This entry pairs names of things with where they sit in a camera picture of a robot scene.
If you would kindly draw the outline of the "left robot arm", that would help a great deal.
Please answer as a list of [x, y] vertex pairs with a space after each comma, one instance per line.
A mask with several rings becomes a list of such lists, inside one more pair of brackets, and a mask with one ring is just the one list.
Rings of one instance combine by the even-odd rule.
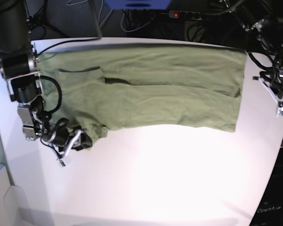
[[277, 103], [277, 115], [283, 116], [283, 22], [273, 14], [265, 0], [223, 0], [218, 12], [237, 16], [242, 28], [255, 35], [271, 66], [262, 65], [249, 51], [251, 60], [261, 69], [254, 76]]

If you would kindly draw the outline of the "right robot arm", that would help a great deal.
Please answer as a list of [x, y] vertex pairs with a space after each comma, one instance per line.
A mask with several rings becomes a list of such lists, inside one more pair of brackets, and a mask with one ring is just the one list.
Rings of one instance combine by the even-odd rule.
[[[24, 2], [0, 0], [0, 73], [10, 100], [18, 102], [23, 134], [27, 140], [39, 139], [51, 148], [64, 167], [70, 150], [91, 147], [92, 140], [81, 126], [69, 131], [66, 118], [50, 122], [61, 107], [62, 89], [54, 78], [40, 75], [37, 65], [37, 51], [31, 45]], [[57, 105], [50, 111], [45, 110], [42, 81], [50, 81], [58, 93]]]

